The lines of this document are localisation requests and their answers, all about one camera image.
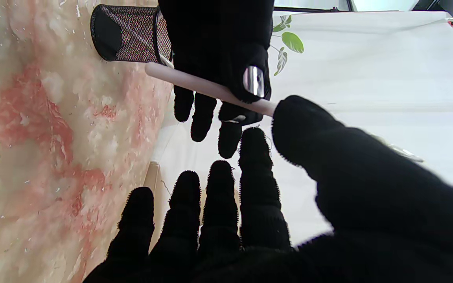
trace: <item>black mesh cup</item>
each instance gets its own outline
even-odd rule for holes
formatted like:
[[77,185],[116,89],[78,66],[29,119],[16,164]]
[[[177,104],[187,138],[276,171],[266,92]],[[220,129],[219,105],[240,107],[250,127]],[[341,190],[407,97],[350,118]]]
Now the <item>black mesh cup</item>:
[[98,5],[90,19],[97,53],[106,61],[172,60],[167,23],[159,7]]

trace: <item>green leaf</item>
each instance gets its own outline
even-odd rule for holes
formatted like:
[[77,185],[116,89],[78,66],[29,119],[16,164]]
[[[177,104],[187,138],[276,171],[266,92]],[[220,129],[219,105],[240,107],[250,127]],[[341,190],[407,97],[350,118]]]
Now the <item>green leaf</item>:
[[280,23],[280,24],[276,25],[275,27],[273,27],[272,32],[278,32],[285,28],[286,28],[286,25],[284,25],[283,23]]
[[275,72],[274,77],[278,75],[282,69],[284,69],[284,66],[286,66],[286,63],[288,62],[288,53],[284,51],[284,47],[281,47],[279,50],[279,56],[278,56],[279,61],[277,61],[277,72]]
[[296,53],[304,53],[304,43],[300,38],[291,32],[285,32],[282,34],[282,42]]
[[289,23],[291,23],[291,15],[280,16],[281,23],[272,28],[272,32],[279,32],[285,28],[289,28]]

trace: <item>gloved hand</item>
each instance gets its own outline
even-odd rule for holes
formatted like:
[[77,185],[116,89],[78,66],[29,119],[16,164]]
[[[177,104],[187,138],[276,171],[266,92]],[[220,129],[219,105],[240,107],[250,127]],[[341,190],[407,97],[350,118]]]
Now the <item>gloved hand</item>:
[[207,199],[197,249],[200,215],[198,175],[183,172],[169,201],[160,238],[148,255],[153,234],[153,195],[149,188],[133,190],[111,242],[106,260],[84,283],[208,281],[208,270],[228,266],[241,250],[255,250],[254,258],[291,250],[279,189],[272,174],[272,161],[265,135],[259,128],[244,131],[239,165],[241,176],[240,235],[234,200],[234,178],[227,161],[212,164]]
[[[187,72],[227,86],[244,102],[270,100],[268,47],[272,35],[274,0],[217,0],[188,3],[182,0],[159,0],[167,21],[167,31],[174,50],[176,70]],[[247,67],[263,71],[263,92],[256,96],[243,84]],[[194,103],[193,92],[179,86],[174,115],[180,122],[188,120]],[[216,99],[195,95],[195,113],[191,137],[202,141],[210,129]],[[223,158],[237,150],[244,125],[261,121],[263,115],[224,103],[219,112],[222,121],[218,149]]]

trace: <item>white rod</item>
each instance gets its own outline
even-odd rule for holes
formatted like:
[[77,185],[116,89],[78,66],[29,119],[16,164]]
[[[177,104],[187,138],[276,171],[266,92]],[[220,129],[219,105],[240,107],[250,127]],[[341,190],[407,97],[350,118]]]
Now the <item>white rod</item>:
[[250,104],[244,103],[238,100],[225,86],[157,63],[146,63],[144,70],[148,75],[156,77],[157,79],[161,79],[176,86],[181,86],[182,88],[196,91],[212,98],[217,98],[224,102],[241,106],[266,116],[272,117],[274,115],[275,107],[277,106],[274,102],[269,102],[265,99],[260,99],[257,102]]

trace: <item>white wall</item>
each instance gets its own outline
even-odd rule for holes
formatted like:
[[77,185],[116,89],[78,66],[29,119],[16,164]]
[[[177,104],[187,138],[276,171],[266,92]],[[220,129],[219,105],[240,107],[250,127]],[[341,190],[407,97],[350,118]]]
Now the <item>white wall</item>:
[[352,0],[356,11],[411,11],[418,0]]
[[[446,17],[445,12],[294,15],[287,31],[300,37],[304,53],[286,47],[286,67],[274,77],[284,44],[272,38],[271,100],[306,97],[347,125],[420,156],[422,166],[453,184],[453,28]],[[210,165],[220,159],[218,111],[219,104],[201,143],[190,138],[191,119],[178,123],[172,107],[167,111],[153,160],[169,189],[184,170],[197,172],[205,187]],[[271,140],[271,119],[259,126]],[[314,202],[316,183],[269,146],[293,244],[329,230]],[[236,186],[238,159],[235,153],[228,160]]]

